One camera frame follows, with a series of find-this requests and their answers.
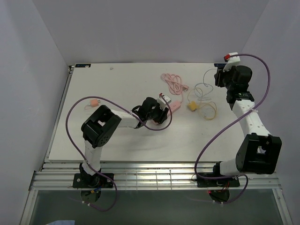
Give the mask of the pink power strip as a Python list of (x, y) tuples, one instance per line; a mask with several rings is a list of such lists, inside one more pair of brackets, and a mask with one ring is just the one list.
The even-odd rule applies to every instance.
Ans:
[(168, 119), (171, 115), (173, 115), (177, 110), (179, 110), (181, 107), (181, 102), (176, 100), (174, 102), (168, 103), (168, 106), (166, 107), (169, 109), (166, 118)]

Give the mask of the yellow charger plug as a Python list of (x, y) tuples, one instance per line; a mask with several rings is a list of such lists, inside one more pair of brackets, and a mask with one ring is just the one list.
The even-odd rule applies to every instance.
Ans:
[(195, 101), (191, 101), (187, 104), (187, 107), (190, 111), (194, 112), (198, 108), (198, 104)]

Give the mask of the pink charger plug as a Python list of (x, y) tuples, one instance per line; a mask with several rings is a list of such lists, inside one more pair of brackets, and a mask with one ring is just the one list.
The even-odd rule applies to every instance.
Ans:
[(90, 101), (90, 106), (91, 107), (97, 107), (97, 106), (99, 106), (99, 103), (100, 103), (100, 100), (98, 100), (98, 99), (92, 99)]

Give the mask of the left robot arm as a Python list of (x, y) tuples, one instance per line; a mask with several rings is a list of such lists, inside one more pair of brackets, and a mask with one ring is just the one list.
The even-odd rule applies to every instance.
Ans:
[(111, 110), (101, 105), (82, 125), (85, 143), (85, 157), (81, 170), (86, 172), (83, 182), (88, 187), (95, 187), (99, 183), (100, 157), (102, 148), (111, 139), (117, 128), (141, 128), (147, 121), (153, 120), (162, 124), (167, 120), (168, 105), (172, 100), (166, 96), (157, 99), (147, 97), (141, 106), (134, 107), (129, 112)]

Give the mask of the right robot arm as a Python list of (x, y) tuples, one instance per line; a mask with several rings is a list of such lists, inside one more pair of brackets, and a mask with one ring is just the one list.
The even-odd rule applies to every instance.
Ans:
[(246, 66), (232, 66), (227, 71), (218, 67), (214, 77), (216, 86), (227, 89), (226, 100), (232, 112), (240, 118), (244, 140), (233, 159), (220, 162), (219, 170), (212, 174), (212, 182), (223, 186), (229, 176), (242, 173), (273, 174), (282, 141), (271, 135), (254, 109), (255, 100), (248, 91), (252, 70)]

